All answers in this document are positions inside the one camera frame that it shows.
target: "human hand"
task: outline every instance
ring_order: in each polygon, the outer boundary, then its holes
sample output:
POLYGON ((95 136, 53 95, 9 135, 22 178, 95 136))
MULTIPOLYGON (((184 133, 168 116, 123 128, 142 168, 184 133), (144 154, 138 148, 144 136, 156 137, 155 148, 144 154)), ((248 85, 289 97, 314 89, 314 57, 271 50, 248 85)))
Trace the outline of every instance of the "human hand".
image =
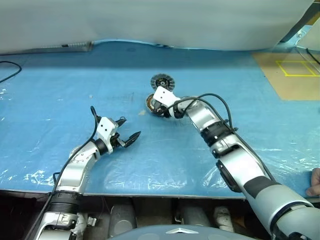
POLYGON ((305 193, 310 197, 320 195, 320 168, 313 169, 311 187, 309 187, 305 193))

